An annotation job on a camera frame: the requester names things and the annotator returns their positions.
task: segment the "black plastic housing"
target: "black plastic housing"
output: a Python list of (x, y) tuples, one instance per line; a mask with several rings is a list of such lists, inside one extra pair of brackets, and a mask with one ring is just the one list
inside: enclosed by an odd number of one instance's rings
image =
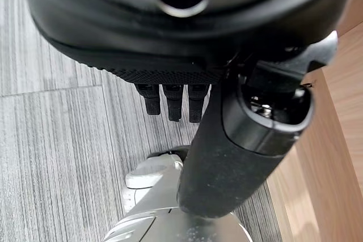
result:
[(263, 184), (313, 117), (309, 90), (298, 124), (283, 124), (248, 109), (240, 88), (215, 86), (181, 173), (182, 210), (204, 218), (233, 211)]
[(259, 0), (178, 19), (108, 0), (28, 0), (43, 36), (71, 58), (140, 84), (214, 84), (237, 52), (326, 37), (346, 0)]

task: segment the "floor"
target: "floor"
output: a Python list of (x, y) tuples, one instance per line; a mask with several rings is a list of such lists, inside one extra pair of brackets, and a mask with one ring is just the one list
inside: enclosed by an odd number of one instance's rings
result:
[[(131, 84), (63, 56), (25, 0), (0, 0), (0, 242), (101, 241), (123, 217), (124, 177), (154, 151), (190, 144), (146, 114)], [(267, 185), (237, 210), (254, 242), (281, 241)]]

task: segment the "wooden panel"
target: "wooden panel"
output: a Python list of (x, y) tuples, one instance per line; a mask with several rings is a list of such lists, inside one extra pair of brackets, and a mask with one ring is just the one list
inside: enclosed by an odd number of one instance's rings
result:
[(363, 22), (363, 0), (349, 0), (345, 13), (337, 28), (339, 36), (344, 35), (356, 25)]
[(363, 23), (340, 38), (324, 75), (363, 193)]
[(315, 82), (316, 114), (297, 143), (297, 154), (322, 241), (363, 241), (363, 199), (322, 70)]
[(318, 222), (295, 147), (267, 183), (282, 240), (320, 242)]

